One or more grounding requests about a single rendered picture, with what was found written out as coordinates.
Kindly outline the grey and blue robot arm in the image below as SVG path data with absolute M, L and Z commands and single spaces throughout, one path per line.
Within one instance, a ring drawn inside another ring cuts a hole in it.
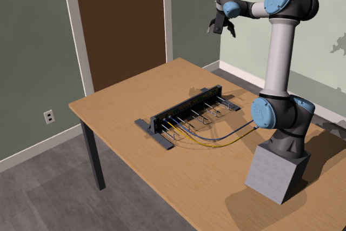
M 272 24 L 264 89 L 251 105 L 254 123 L 263 129 L 277 129 L 268 147 L 275 153 L 300 159 L 304 139 L 314 115 L 315 105 L 287 92 L 295 28 L 300 21 L 314 18 L 318 0 L 216 0 L 217 12 L 213 33 L 222 34 L 225 17 L 269 18 Z M 313 6 L 314 5 L 314 6 Z M 292 152 L 292 153 L 291 153 Z

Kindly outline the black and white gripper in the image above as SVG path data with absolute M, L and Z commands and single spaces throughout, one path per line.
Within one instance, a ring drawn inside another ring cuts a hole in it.
M 216 7 L 216 9 L 217 9 L 217 7 Z M 217 9 L 217 11 L 224 14 L 223 11 L 220 11 L 218 9 Z M 207 33 L 209 33 L 212 30 L 212 28 L 214 28 L 215 20 L 216 20 L 216 18 L 210 22 Z M 232 22 L 229 21 L 229 18 L 227 18 L 227 16 L 225 17 L 225 22 L 224 22 L 224 27 L 226 27 L 226 26 L 228 26 L 227 29 L 231 32 L 232 36 L 234 38 L 236 38 L 236 34 L 235 34 L 235 30 L 234 30 L 234 24 L 232 24 Z

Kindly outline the black network port rack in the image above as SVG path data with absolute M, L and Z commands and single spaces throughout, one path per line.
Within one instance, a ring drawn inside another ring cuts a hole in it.
M 179 122 L 184 122 L 183 120 L 187 119 L 188 117 L 192 116 L 194 114 L 198 114 L 198 112 L 202 111 L 202 110 L 207 110 L 207 107 L 211 107 L 211 105 L 215 104 L 215 103 L 222 103 L 225 106 L 229 107 L 225 107 L 227 109 L 232 109 L 234 111 L 237 111 L 240 109 L 239 106 L 231 103 L 230 101 L 224 99 L 222 97 L 221 99 L 221 95 L 222 95 L 222 86 L 221 85 L 216 85 L 210 89 L 207 88 L 202 88 L 200 89 L 200 91 L 202 93 L 199 93 L 161 113 L 158 113 L 152 117 L 150 117 L 150 123 L 149 125 L 147 123 L 145 123 L 141 118 L 135 120 L 135 123 L 142 128 L 146 133 L 148 133 L 153 139 L 155 139 L 160 145 L 162 145 L 166 150 L 171 149 L 174 145 L 172 143 L 170 143 L 167 139 L 165 139 L 161 134 L 159 134 L 160 132 L 164 132 L 164 130 L 168 130 L 170 131 L 168 128 L 172 127 L 169 123 L 171 123 L 173 126 L 176 125 L 177 123 L 175 121 Z M 212 107 L 211 107 L 212 108 Z M 208 111 L 208 110 L 207 110 Z M 210 112 L 210 111 L 208 111 Z M 212 113 L 212 112 L 210 112 Z M 213 113 L 212 113 L 213 114 Z M 217 116 L 217 110 L 216 110 L 216 114 L 213 114 L 215 116 Z M 175 120 L 172 120 L 172 118 Z M 195 117 L 193 117 L 195 118 Z M 198 120 L 197 118 L 195 118 L 196 120 Z M 169 123 L 167 123 L 167 121 Z M 200 121 L 200 120 L 198 120 Z M 200 121 L 201 122 L 201 121 Z M 204 122 L 204 118 L 203 118 L 203 122 Z M 203 122 L 201 122 L 203 124 Z M 185 123 L 185 122 L 184 122 Z M 167 134 L 166 132 L 164 132 L 165 134 Z M 167 134 L 168 135 L 168 134 Z M 168 135 L 169 136 L 169 135 Z M 171 136 L 169 136 L 171 137 Z M 172 137 L 171 137 L 172 138 Z M 173 140 L 175 140 L 175 138 L 172 138 Z

